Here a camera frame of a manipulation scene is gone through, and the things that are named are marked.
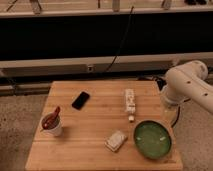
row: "floor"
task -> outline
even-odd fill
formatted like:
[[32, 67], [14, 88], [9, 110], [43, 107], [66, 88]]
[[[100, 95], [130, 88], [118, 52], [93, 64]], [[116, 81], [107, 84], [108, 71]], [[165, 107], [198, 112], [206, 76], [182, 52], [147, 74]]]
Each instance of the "floor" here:
[[[0, 170], [24, 171], [47, 95], [0, 97]], [[174, 127], [184, 171], [213, 170], [213, 115], [192, 101]]]

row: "wooden table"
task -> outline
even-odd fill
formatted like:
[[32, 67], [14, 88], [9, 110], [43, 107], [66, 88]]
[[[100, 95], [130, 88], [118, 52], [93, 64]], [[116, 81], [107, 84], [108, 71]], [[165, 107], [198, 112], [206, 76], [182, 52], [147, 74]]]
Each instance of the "wooden table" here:
[[[136, 95], [136, 122], [129, 123], [124, 112], [124, 90]], [[91, 97], [80, 110], [71, 103], [81, 91]], [[163, 119], [159, 91], [152, 81], [68, 81], [54, 82], [42, 115], [61, 107], [63, 134], [55, 138], [40, 132], [39, 124], [31, 147], [26, 170], [182, 170], [175, 138]], [[153, 161], [141, 155], [133, 142], [133, 132], [142, 120], [155, 120], [166, 126], [173, 139], [167, 157]], [[128, 140], [117, 153], [105, 146], [105, 140], [121, 130]]]

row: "black wall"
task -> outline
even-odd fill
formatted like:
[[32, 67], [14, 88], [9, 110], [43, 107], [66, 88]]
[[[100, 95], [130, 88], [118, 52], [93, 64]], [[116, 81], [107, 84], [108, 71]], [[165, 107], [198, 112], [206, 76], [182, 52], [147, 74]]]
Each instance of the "black wall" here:
[[[0, 19], [0, 60], [114, 56], [128, 15]], [[137, 14], [121, 55], [213, 51], [213, 12]]]

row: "smartphone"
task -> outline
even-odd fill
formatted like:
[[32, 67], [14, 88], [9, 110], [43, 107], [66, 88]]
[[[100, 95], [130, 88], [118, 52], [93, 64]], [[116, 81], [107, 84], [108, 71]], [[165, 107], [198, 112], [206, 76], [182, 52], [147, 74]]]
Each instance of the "smartphone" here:
[[75, 109], [80, 110], [85, 102], [89, 99], [90, 95], [86, 92], [81, 92], [81, 94], [75, 99], [75, 101], [72, 103], [72, 107]]

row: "bowl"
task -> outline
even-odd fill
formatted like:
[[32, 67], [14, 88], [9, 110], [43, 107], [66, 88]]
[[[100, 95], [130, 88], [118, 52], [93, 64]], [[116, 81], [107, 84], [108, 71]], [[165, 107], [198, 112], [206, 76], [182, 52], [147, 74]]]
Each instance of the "bowl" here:
[[142, 121], [134, 130], [137, 149], [149, 159], [159, 159], [167, 155], [172, 140], [167, 129], [155, 121]]

